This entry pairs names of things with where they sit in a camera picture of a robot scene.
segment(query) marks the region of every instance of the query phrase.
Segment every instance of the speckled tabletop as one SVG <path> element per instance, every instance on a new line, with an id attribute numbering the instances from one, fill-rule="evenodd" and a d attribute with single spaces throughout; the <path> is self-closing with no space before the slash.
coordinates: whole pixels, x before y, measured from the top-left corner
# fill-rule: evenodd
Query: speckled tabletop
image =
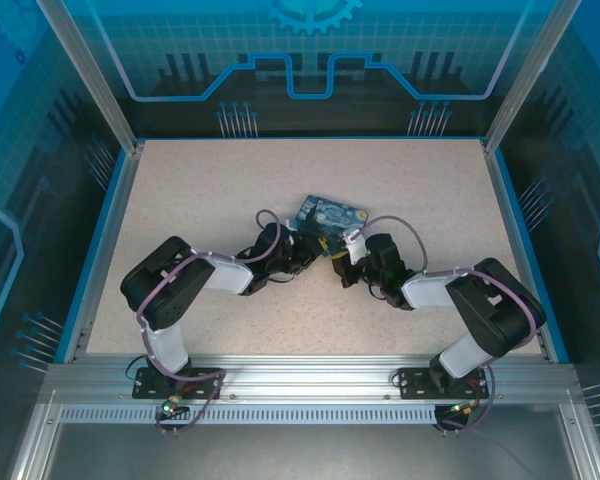
<path id="1" fill-rule="evenodd" d="M 152 140 L 146 142 L 87 352 L 143 352 L 122 278 L 167 237 L 234 254 L 252 245 L 261 208 L 296 214 L 308 194 L 409 220 L 429 270 L 498 258 L 517 274 L 478 140 Z M 410 232 L 381 222 L 408 267 Z M 396 310 L 364 284 L 343 289 L 319 258 L 286 285 L 250 297 L 203 291 L 181 321 L 192 354 L 438 353 L 466 333 L 454 309 Z M 539 353 L 532 342 L 517 353 Z"/>

